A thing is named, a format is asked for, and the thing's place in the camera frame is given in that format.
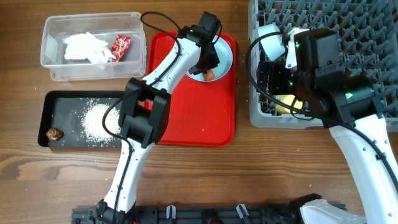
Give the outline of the light blue plate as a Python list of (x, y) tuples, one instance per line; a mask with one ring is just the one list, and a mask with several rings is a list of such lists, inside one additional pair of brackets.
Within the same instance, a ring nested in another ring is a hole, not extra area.
[(227, 41), (225, 41), (222, 37), (220, 37), (215, 43), (215, 50), (220, 62), (215, 68), (211, 69), (213, 72), (211, 80), (207, 74), (205, 75), (203, 73), (193, 75), (187, 72), (186, 75), (199, 82), (214, 82), (224, 77), (229, 72), (233, 64), (233, 52)]

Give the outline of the orange carrot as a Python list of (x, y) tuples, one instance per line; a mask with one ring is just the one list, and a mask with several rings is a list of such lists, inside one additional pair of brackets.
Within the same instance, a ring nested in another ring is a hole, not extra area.
[(212, 69), (203, 72), (203, 78), (205, 81), (213, 81), (215, 79), (215, 74)]

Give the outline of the yellow plastic cup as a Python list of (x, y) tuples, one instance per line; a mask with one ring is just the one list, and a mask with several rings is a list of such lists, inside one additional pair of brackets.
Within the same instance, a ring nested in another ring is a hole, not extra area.
[[(293, 103), (293, 101), (295, 99), (294, 95), (277, 95), (277, 99), (280, 102), (282, 102), (282, 103), (284, 103), (286, 105), (289, 105), (291, 107), (294, 107), (294, 108), (296, 108), (298, 110), (301, 110), (302, 107), (303, 107), (303, 102), (302, 101), (296, 100), (295, 103)], [(289, 110), (288, 108), (283, 107), (281, 105), (275, 105), (275, 110), (279, 114), (290, 114), (291, 113), (291, 110)]]

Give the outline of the light blue bowl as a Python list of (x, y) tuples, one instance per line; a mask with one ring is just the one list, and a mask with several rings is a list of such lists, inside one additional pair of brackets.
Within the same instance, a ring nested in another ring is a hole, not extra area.
[[(275, 23), (264, 25), (258, 28), (259, 37), (279, 31), (280, 29), (276, 26)], [(275, 61), (277, 58), (285, 53), (285, 47), (282, 41), (281, 34), (266, 37), (262, 39), (260, 43), (270, 61)]]

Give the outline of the red snack wrapper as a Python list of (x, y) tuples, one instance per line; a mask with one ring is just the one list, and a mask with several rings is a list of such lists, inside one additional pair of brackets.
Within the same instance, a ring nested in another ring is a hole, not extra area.
[(131, 38), (125, 35), (118, 35), (114, 44), (111, 46), (111, 53), (113, 55), (112, 62), (118, 62), (122, 59), (131, 43)]

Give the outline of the white napkin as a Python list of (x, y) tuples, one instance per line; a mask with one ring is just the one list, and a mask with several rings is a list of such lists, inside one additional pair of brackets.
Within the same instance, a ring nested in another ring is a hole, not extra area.
[(75, 34), (63, 40), (66, 45), (64, 59), (70, 63), (89, 62), (100, 70), (105, 69), (108, 62), (117, 62), (120, 54), (111, 51), (105, 40), (96, 38), (93, 34)]

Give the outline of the brown food scrap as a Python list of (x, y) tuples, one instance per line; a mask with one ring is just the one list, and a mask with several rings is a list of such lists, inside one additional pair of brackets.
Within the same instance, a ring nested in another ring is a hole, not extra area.
[(48, 137), (49, 140), (51, 141), (57, 141), (63, 136), (63, 131), (61, 131), (58, 128), (50, 128), (46, 132), (46, 136)]

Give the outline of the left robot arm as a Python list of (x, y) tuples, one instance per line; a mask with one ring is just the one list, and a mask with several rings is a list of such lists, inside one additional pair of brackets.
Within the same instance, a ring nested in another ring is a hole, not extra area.
[(179, 27), (171, 35), (174, 46), (158, 67), (141, 80), (130, 79), (115, 101), (121, 106), (121, 132), (115, 137), (122, 148), (111, 188), (96, 208), (100, 222), (134, 223), (138, 182), (150, 150), (167, 129), (172, 92), (186, 73), (205, 73), (219, 64), (215, 42), (221, 31), (221, 21), (209, 12), (197, 25)]

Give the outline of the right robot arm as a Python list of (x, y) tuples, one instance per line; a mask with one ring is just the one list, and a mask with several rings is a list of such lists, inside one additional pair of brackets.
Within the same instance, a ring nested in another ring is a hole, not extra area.
[(320, 119), (342, 151), (361, 197), (364, 216), (337, 208), (318, 194), (290, 203), (297, 223), (396, 223), (397, 161), (387, 134), (382, 103), (366, 77), (347, 77), (338, 36), (330, 29), (294, 35), (296, 72), (283, 82), (305, 115)]

